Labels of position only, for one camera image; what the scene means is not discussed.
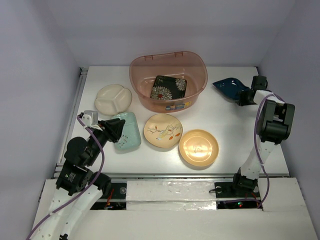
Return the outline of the black floral square plate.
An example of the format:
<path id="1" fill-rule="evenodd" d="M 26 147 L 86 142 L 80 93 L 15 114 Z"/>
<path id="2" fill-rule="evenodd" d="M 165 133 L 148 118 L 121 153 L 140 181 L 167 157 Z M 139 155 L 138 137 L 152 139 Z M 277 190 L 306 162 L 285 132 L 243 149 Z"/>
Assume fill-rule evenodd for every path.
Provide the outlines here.
<path id="1" fill-rule="evenodd" d="M 155 100 L 175 100 L 185 97 L 187 81 L 183 78 L 158 75 L 151 88 L 150 98 Z"/>

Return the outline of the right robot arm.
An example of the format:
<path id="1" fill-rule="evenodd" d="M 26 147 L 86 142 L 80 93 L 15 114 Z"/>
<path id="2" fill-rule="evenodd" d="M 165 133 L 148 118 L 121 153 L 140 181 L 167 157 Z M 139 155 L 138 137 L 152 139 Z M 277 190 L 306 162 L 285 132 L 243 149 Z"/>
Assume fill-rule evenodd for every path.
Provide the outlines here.
<path id="1" fill-rule="evenodd" d="M 258 186 L 261 171 L 271 152 L 291 133 L 296 107 L 267 89 L 265 76 L 256 75 L 251 88 L 238 94 L 236 103 L 241 106 L 258 105 L 253 130 L 253 148 L 233 176 L 230 190 L 235 196 L 252 193 Z"/>

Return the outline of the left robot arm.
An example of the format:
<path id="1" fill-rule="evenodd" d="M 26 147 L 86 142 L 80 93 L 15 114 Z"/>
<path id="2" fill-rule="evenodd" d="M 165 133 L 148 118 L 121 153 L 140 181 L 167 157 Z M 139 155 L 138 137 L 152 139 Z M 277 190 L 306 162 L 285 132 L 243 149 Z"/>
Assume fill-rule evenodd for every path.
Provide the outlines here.
<path id="1" fill-rule="evenodd" d="M 102 173 L 103 147 L 120 140 L 125 120 L 98 120 L 85 112 L 77 120 L 90 136 L 68 142 L 48 213 L 33 227 L 29 240 L 73 240 L 91 207 L 111 192 L 111 178 Z"/>

